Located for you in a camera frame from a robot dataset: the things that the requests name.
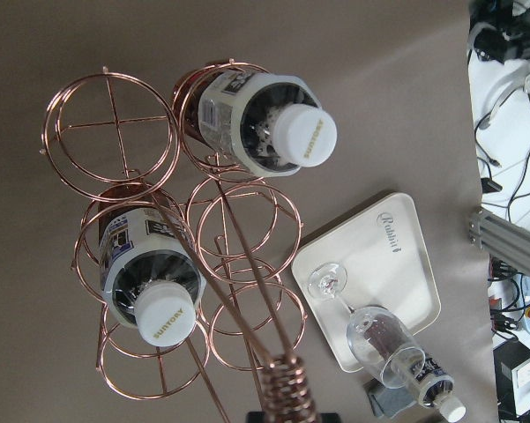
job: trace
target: wine glass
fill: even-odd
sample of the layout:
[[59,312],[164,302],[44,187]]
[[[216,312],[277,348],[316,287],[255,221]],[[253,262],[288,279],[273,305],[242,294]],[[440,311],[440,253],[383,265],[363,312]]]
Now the wine glass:
[[308,292],[319,301],[339,300],[350,313],[347,343],[355,358],[387,388],[406,383],[402,374],[417,376],[425,352],[404,323],[382,307],[354,308],[341,292],[347,286],[347,270],[340,263],[324,263],[308,279]]

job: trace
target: white tray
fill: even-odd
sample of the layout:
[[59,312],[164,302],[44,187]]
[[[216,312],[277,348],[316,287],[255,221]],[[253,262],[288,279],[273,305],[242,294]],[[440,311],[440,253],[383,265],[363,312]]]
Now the white tray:
[[412,333],[427,328],[441,311],[414,200],[407,194],[391,194],[305,245],[292,273],[346,372],[362,368],[347,344],[349,311],[341,301],[319,301],[308,293],[310,274],[330,262],[347,270],[340,295],[352,307],[388,308]]

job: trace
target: barcode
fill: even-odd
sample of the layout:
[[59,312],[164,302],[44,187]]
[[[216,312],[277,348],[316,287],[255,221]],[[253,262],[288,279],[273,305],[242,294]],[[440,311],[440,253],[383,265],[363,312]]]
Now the barcode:
[[202,103],[202,122],[213,129],[218,128],[218,115],[211,100],[205,100]]

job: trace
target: gray cloth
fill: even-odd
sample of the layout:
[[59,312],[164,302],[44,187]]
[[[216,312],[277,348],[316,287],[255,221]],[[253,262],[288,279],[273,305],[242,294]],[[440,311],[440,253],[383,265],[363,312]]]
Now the gray cloth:
[[365,385],[373,414],[379,419],[387,417],[392,419],[406,408],[415,404],[414,398],[406,388],[391,390],[377,380],[372,380]]

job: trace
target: white bottle cap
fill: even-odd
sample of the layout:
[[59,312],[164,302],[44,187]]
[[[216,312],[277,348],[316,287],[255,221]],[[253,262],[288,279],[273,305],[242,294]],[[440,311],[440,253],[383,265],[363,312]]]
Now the white bottle cap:
[[439,405],[439,412],[447,421],[454,423],[465,416],[467,408],[457,397],[449,394]]
[[322,164],[337,142],[337,127],[321,108],[292,104],[283,109],[272,128],[272,146],[282,159],[302,167]]
[[188,291],[167,280],[147,286],[135,301],[134,313],[139,334],[155,346],[184,341],[196,324],[196,311]]

